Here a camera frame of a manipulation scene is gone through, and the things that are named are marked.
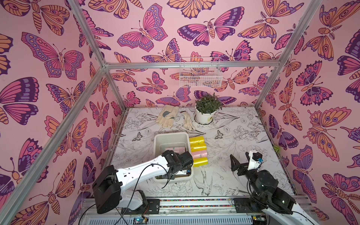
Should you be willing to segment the yellow bag roll small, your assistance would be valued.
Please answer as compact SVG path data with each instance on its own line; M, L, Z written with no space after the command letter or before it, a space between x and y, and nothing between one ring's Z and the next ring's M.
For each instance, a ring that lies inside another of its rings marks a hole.
M199 157L194 159L193 166L194 167L200 167L208 164L207 157Z

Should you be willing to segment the pink bag roll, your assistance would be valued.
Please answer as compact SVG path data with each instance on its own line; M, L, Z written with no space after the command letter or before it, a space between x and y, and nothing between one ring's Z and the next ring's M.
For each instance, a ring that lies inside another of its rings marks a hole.
M173 151L175 153L182 154L186 151L186 148L185 147L168 147L168 148L165 148L165 151Z
M202 151L191 152L191 155L192 155L193 159L206 158L208 153L207 153L207 150L202 150Z

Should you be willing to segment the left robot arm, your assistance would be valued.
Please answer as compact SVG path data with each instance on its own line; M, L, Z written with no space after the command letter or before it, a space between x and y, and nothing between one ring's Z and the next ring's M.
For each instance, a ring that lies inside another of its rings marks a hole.
M97 213L105 214L117 207L124 208L125 212L143 213L149 203L143 191L137 189L138 184L156 176L173 180L179 171L190 169L193 163L189 152L165 151L136 166L120 169L107 166L92 184Z

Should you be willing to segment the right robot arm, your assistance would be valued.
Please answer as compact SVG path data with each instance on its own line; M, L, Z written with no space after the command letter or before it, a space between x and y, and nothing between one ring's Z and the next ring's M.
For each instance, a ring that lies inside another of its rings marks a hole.
M261 213L270 216L282 225L318 225L296 200L278 187L278 180L267 170L260 170L264 160L257 151L245 153L247 162L240 163L230 155L231 171L246 177L248 198L234 198L237 213Z

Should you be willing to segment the white plastic storage box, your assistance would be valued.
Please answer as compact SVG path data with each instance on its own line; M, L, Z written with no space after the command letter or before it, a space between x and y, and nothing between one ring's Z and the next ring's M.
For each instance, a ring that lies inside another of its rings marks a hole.
M160 156L165 152L165 148L168 147L185 147L186 152L191 153L189 136L185 132L178 133L166 133L166 134L158 134L154 138L154 146L153 146L153 155L154 157ZM180 175L180 171L175 175L173 180L170 180L170 183L175 182L185 182L193 178L193 166L191 167L191 175L183 176Z

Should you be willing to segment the yellow bag roll top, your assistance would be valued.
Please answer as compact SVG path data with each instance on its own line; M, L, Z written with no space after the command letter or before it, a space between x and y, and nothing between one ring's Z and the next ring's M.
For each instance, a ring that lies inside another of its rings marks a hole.
M202 144L205 143L205 139L203 136L190 137L189 143L192 144Z

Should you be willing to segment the right beige work glove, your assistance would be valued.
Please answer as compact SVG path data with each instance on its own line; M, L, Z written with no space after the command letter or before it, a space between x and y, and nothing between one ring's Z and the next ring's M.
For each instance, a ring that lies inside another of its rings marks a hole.
M184 116L183 127L189 131L196 130L196 127L193 125L189 113L186 111L182 111L181 114Z

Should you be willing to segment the beige work glove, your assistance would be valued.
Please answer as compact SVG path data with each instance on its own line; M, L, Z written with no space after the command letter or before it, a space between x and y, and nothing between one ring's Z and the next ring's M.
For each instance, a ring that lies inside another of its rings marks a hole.
M156 119L157 124L162 128L171 128L174 124L179 107L165 105Z
M193 125L189 113L186 111L182 111L181 114L184 116L183 127L189 131L196 130L196 127Z

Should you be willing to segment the left beige work glove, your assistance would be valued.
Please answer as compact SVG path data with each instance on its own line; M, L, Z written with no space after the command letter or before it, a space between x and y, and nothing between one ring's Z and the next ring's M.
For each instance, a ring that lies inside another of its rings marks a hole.
M165 105L156 119L157 124L162 128L171 128L174 124L179 107Z

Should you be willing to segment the potted green plant white pot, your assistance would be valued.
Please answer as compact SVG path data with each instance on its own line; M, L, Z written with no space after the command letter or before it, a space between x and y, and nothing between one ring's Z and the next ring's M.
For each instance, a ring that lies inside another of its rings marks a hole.
M215 113L222 107L221 101L215 94L201 97L196 101L196 122L202 125L212 123Z

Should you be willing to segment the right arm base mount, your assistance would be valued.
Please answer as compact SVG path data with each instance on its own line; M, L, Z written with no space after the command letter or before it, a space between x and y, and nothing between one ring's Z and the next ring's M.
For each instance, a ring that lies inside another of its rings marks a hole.
M237 213L261 213L265 206L252 197L234 198L232 204L235 206Z

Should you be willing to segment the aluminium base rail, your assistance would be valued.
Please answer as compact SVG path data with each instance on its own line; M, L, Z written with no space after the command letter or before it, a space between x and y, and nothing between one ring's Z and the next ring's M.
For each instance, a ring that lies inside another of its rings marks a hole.
M232 200L234 198L245 197L249 198L249 196L231 196L231 197L210 197L210 198L152 198L148 197L147 200L150 199L160 199L160 209L159 214L166 214L167 211L204 211L204 210L212 210L214 212L227 211L229 213L235 212L235 206L232 204Z

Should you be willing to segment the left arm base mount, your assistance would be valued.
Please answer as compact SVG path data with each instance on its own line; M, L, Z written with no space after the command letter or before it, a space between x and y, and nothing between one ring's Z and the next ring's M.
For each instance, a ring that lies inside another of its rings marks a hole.
M147 200L147 203L143 203L139 208L136 210L131 210L123 208L121 210L121 215L152 215L152 214L159 214L160 209L160 199L150 199Z

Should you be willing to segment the aluminium frame bars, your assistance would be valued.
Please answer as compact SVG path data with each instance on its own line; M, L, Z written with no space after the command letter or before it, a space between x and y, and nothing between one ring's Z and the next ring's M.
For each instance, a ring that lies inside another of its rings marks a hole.
M84 197L85 169L99 174L114 155L125 107L155 103L141 92L153 72L174 94L174 72L130 71L108 64L146 63L175 39L181 59L207 61L213 49L241 42L237 33L270 11L263 1L210 1L188 11L189 1L121 1L98 11L94 1L1 1L1 224L74 224ZM166 37L147 52L118 44L127 32L153 32L150 7L162 11ZM206 24L230 10L243 11L235 34L194 46L178 34L186 24Z

